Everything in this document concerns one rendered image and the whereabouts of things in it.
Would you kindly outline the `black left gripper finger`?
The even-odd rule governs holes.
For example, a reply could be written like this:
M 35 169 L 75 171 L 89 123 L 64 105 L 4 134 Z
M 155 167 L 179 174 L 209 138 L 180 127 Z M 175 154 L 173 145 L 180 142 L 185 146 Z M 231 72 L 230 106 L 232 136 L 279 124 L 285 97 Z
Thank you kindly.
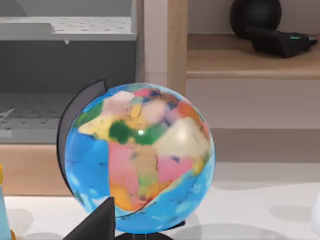
M 115 201 L 108 197 L 63 240 L 115 240 Z

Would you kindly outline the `colourful globe on black stand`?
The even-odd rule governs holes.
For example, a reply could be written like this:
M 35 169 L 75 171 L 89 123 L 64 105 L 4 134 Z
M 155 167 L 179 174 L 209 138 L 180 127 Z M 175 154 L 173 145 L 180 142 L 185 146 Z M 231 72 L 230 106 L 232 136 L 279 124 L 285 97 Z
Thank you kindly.
M 67 105 L 56 150 L 64 182 L 88 216 L 114 198 L 115 240 L 173 240 L 207 194 L 214 140 L 199 110 L 155 84 L 92 82 Z

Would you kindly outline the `pale wooden drawer front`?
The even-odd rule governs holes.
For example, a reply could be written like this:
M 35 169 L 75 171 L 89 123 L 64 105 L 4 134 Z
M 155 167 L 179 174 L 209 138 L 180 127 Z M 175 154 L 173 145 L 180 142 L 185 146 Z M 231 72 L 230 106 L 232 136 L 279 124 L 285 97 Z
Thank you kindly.
M 6 196 L 71 196 L 53 144 L 0 144 Z

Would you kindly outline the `light blue and yellow object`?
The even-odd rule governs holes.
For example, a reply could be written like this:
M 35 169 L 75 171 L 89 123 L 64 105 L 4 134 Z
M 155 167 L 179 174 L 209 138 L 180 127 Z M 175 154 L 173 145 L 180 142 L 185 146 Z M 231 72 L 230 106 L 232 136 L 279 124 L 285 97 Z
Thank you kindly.
M 10 229 L 7 209 L 3 193 L 3 166 L 0 163 L 0 240 L 17 240 L 15 233 Z

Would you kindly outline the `grey pierced drawer inside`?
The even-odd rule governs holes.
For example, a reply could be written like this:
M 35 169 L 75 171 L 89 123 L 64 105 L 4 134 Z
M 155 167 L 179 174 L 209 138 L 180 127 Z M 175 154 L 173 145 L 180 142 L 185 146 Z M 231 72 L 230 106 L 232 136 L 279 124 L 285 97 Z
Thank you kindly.
M 72 97 L 145 77 L 144 0 L 0 0 L 0 145 L 53 144 Z

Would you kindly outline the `wooden open shelf unit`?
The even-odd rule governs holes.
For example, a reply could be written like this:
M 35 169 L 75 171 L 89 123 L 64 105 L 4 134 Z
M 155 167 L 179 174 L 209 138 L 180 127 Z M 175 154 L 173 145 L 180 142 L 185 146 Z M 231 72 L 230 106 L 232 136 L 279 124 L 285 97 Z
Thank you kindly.
M 144 0 L 145 75 L 187 95 L 213 132 L 220 163 L 320 163 L 320 0 L 284 0 L 285 15 L 315 17 L 319 44 L 280 59 L 228 33 L 231 0 Z

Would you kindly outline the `white rounded object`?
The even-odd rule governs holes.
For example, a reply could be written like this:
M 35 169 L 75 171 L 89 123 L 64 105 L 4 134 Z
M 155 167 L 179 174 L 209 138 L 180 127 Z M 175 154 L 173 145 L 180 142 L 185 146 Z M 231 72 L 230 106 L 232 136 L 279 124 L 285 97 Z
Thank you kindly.
M 320 193 L 318 194 L 310 216 L 312 232 L 320 239 Z

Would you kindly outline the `black stapler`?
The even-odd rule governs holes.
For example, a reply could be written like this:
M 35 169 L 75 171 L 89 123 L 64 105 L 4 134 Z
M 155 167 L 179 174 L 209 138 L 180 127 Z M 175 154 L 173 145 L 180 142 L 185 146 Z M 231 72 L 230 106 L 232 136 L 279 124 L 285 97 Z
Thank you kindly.
M 256 52 L 285 59 L 306 53 L 319 42 L 312 35 L 266 28 L 248 27 L 246 33 Z

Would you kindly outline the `black ball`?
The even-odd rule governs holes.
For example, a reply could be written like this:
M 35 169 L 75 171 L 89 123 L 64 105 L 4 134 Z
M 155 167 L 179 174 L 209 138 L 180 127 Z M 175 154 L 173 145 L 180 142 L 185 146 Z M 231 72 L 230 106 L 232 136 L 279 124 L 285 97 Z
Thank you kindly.
M 277 30 L 281 19 L 280 0 L 234 0 L 229 14 L 231 29 L 240 39 L 248 38 L 248 27 Z

